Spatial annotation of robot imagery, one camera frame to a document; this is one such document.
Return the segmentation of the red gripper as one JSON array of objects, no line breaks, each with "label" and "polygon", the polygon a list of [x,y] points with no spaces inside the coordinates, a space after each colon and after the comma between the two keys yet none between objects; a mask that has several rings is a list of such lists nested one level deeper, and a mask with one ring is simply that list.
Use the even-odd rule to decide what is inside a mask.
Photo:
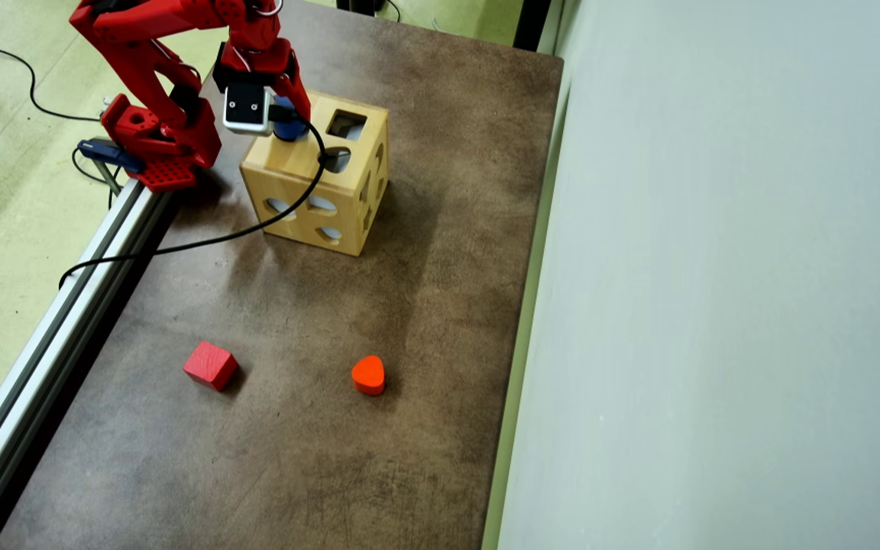
[{"label": "red gripper", "polygon": [[296,65],[296,52],[286,39],[277,38],[262,51],[234,47],[229,41],[221,43],[213,82],[217,89],[225,89],[230,83],[280,87],[280,105],[293,109],[301,121],[311,121],[311,103]]}]

